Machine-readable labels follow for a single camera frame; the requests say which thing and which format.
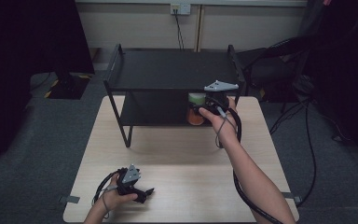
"black cloth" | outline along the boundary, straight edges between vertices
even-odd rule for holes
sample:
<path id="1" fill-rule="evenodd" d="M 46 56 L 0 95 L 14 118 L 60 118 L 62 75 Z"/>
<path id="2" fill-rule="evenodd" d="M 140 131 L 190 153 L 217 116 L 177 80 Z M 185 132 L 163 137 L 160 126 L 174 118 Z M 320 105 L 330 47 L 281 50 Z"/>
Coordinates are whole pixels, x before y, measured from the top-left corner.
<path id="1" fill-rule="evenodd" d="M 319 105 L 331 110 L 341 137 L 358 146 L 358 0 L 332 1 L 318 32 L 324 44 L 310 54 L 306 70 Z"/>
<path id="2" fill-rule="evenodd" d="M 93 74 L 74 0 L 0 0 L 0 153 L 30 98 L 30 78 L 45 72 Z"/>

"black cable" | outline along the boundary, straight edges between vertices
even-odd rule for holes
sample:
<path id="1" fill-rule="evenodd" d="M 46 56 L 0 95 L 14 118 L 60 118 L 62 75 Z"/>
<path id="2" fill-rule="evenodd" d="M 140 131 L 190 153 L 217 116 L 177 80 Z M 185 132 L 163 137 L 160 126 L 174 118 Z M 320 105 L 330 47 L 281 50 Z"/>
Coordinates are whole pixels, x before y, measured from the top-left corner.
<path id="1" fill-rule="evenodd" d="M 285 121 L 285 120 L 289 120 L 292 119 L 294 115 L 296 115 L 298 112 L 300 112 L 300 110 L 302 110 L 304 107 L 301 106 L 297 111 L 293 112 L 292 114 L 288 115 L 286 118 L 280 120 L 278 123 L 276 123 L 275 125 L 275 129 L 271 130 L 270 134 L 273 135 L 279 128 L 279 126 Z"/>
<path id="2" fill-rule="evenodd" d="M 226 111 L 228 111 L 231 115 L 232 118 L 234 118 L 235 123 L 237 124 L 237 139 L 239 142 L 241 142 L 241 137 L 242 137 L 242 126 L 241 126 L 241 118 L 240 116 L 237 114 L 237 112 L 235 112 L 235 110 L 233 110 L 232 108 L 229 108 L 223 104 L 221 104 L 220 102 L 218 102 L 217 100 L 215 100 L 213 97 L 208 97 L 208 100 L 213 100 L 218 106 L 222 107 L 223 109 L 225 109 Z M 261 208 L 259 208 L 257 205 L 255 205 L 254 203 L 252 203 L 252 201 L 250 201 L 248 199 L 248 197 L 245 195 L 245 193 L 243 192 L 241 185 L 238 181 L 237 175 L 235 174 L 235 171 L 233 170 L 233 178 L 234 178 L 234 185 L 235 188 L 238 192 L 238 194 L 240 195 L 240 197 L 242 198 L 242 200 L 255 212 L 257 212 L 258 215 L 262 216 L 263 218 L 265 218 L 266 220 L 268 220 L 271 223 L 276 223 L 276 224 L 281 224 L 281 222 L 276 219 L 275 217 L 271 216 L 270 214 L 268 214 L 267 212 L 265 212 L 264 210 L 262 210 Z"/>
<path id="3" fill-rule="evenodd" d="M 308 78 L 306 78 L 306 80 L 304 80 L 304 79 L 299 79 L 299 82 L 300 82 L 300 84 L 303 84 L 303 83 L 310 84 L 310 85 L 313 87 L 313 83 L 312 83 Z M 293 91 L 293 94 L 296 96 L 297 100 L 298 100 L 301 104 L 303 104 L 303 102 L 306 101 L 306 100 L 305 100 L 305 101 L 301 101 L 301 100 L 299 99 L 298 94 L 297 94 L 297 91 L 296 91 L 296 88 L 295 88 L 293 85 L 292 85 L 292 91 Z M 351 138 L 349 138 L 348 136 L 346 136 L 346 135 L 341 131 L 341 128 L 338 126 L 338 124 L 337 124 L 333 119 L 330 119 L 329 117 L 327 117 L 326 115 L 321 114 L 321 113 L 318 112 L 318 111 L 313 111 L 313 110 L 311 110 L 310 112 L 314 112 L 314 113 L 316 113 L 317 115 L 321 116 L 322 118 L 327 119 L 327 120 L 329 120 L 330 122 L 332 122 L 332 123 L 334 124 L 334 126 L 336 126 L 336 129 L 337 129 L 337 131 L 338 131 L 338 134 L 339 134 L 339 136 L 340 136 L 341 138 L 343 138 L 343 139 L 346 140 L 346 141 L 352 141 Z"/>
<path id="4" fill-rule="evenodd" d="M 110 180 L 110 178 L 112 178 L 113 175 L 115 175 L 116 173 L 118 173 L 117 171 L 114 171 L 113 173 L 109 174 L 104 180 L 103 182 L 101 182 L 100 186 L 98 186 L 97 191 L 95 192 L 94 198 L 92 199 L 92 205 L 94 205 L 98 199 L 100 198 L 100 193 L 103 190 L 103 186 L 105 186 L 106 182 L 108 180 Z"/>
<path id="5" fill-rule="evenodd" d="M 307 194 L 304 196 L 304 199 L 296 204 L 297 207 L 301 206 L 310 196 L 310 194 L 313 191 L 313 187 L 315 185 L 315 181 L 316 181 L 316 159 L 315 159 L 315 152 L 313 151 L 313 146 L 312 146 L 312 142 L 310 141 L 310 126 L 308 123 L 308 106 L 305 108 L 305 122 L 306 122 L 306 127 L 307 127 L 307 137 L 308 137 L 308 142 L 310 144 L 310 153 L 312 155 L 312 161 L 313 161 L 313 178 L 312 178 L 312 183 L 310 184 L 310 189 L 308 190 Z"/>
<path id="6" fill-rule="evenodd" d="M 269 129 L 269 134 L 273 134 L 278 130 L 278 126 L 279 123 L 281 122 L 281 119 L 283 118 L 283 116 L 285 116 L 289 111 L 291 111 L 292 109 L 296 108 L 297 106 L 302 105 L 301 102 L 297 103 L 296 105 L 291 106 L 289 109 L 287 109 L 286 111 L 284 111 L 284 113 L 282 113 L 278 119 L 275 121 L 275 123 L 272 125 L 272 127 Z"/>
<path id="7" fill-rule="evenodd" d="M 32 88 L 30 89 L 30 91 L 34 91 L 34 90 L 36 90 L 37 88 L 41 87 L 41 86 L 48 80 L 48 78 L 50 77 L 50 75 L 51 75 L 51 73 L 49 72 L 49 73 L 48 73 L 48 76 L 45 78 L 45 80 L 41 81 L 41 82 L 40 82 L 39 84 L 37 84 L 36 86 L 32 87 Z"/>
<path id="8" fill-rule="evenodd" d="M 178 42 L 179 42 L 179 50 L 185 50 L 185 45 L 183 43 L 183 38 L 182 38 L 182 32 L 180 30 L 180 25 L 179 25 L 179 20 L 178 20 L 178 11 L 177 9 L 173 10 L 173 14 L 175 16 L 176 19 L 176 25 L 178 27 Z"/>
<path id="9" fill-rule="evenodd" d="M 233 123 L 231 123 L 231 121 L 229 121 L 229 119 L 227 117 L 225 117 L 223 119 L 223 122 L 222 124 L 220 125 L 220 128 L 219 130 L 217 131 L 216 133 L 216 137 L 214 139 L 214 143 L 216 144 L 217 147 L 220 147 L 222 148 L 221 144 L 220 144 L 220 141 L 219 141 L 219 134 L 220 134 L 220 131 L 222 130 L 223 126 L 225 125 L 226 121 L 233 127 L 233 129 L 235 130 L 235 133 L 237 133 L 237 130 L 235 129 L 235 126 Z"/>

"black chair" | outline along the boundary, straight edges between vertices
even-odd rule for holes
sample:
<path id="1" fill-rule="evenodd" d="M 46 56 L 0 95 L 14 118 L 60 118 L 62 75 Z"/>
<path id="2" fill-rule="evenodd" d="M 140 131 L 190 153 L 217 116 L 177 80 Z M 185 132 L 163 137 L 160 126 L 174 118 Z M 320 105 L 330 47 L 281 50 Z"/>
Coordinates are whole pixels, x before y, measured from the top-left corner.
<path id="1" fill-rule="evenodd" d="M 269 48 L 238 52 L 238 60 L 246 81 L 244 95 L 249 89 L 263 90 L 280 83 L 284 86 L 282 112 L 290 96 L 290 85 L 298 73 L 300 55 L 316 46 L 316 35 L 298 36 L 283 40 Z"/>

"fingers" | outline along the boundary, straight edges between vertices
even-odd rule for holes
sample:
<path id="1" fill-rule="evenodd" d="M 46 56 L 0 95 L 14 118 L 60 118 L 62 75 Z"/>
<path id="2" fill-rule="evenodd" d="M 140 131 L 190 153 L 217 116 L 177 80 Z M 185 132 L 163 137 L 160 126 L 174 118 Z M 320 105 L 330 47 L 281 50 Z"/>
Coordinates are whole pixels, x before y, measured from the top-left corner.
<path id="1" fill-rule="evenodd" d="M 202 107 L 199 109 L 199 112 L 203 117 L 205 117 L 208 120 L 212 120 L 212 118 L 214 116 L 214 114 L 211 111 L 209 111 L 205 108 L 202 108 Z"/>
<path id="2" fill-rule="evenodd" d="M 110 184 L 111 185 L 116 185 L 117 184 L 117 179 L 118 179 L 118 173 L 115 173 L 112 178 L 110 179 Z"/>
<path id="3" fill-rule="evenodd" d="M 228 97 L 228 107 L 230 107 L 237 113 L 237 106 L 235 105 L 235 101 L 231 97 Z"/>
<path id="4" fill-rule="evenodd" d="M 127 203 L 135 200 L 136 198 L 138 198 L 138 195 L 136 193 L 126 194 L 119 197 L 121 203 Z"/>

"shelf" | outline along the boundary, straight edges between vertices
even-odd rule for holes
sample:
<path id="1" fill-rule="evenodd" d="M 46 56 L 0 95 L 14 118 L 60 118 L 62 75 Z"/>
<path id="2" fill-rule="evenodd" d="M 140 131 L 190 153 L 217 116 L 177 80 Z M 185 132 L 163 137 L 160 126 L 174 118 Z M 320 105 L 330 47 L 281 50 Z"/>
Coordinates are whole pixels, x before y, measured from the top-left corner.
<path id="1" fill-rule="evenodd" d="M 186 92 L 127 92 L 120 119 L 124 126 L 187 126 L 187 107 Z"/>
<path id="2" fill-rule="evenodd" d="M 117 45 L 103 84 L 109 95 L 126 147 L 134 126 L 189 126 L 188 94 L 205 92 L 216 80 L 238 84 L 238 102 L 244 78 L 234 47 L 227 52 L 126 51 Z M 124 91 L 121 113 L 112 92 Z M 205 120 L 200 126 L 210 126 Z M 126 134 L 124 126 L 129 126 Z"/>
<path id="3" fill-rule="evenodd" d="M 203 91 L 216 80 L 239 84 L 228 53 L 126 51 L 119 53 L 109 87 L 115 91 Z"/>

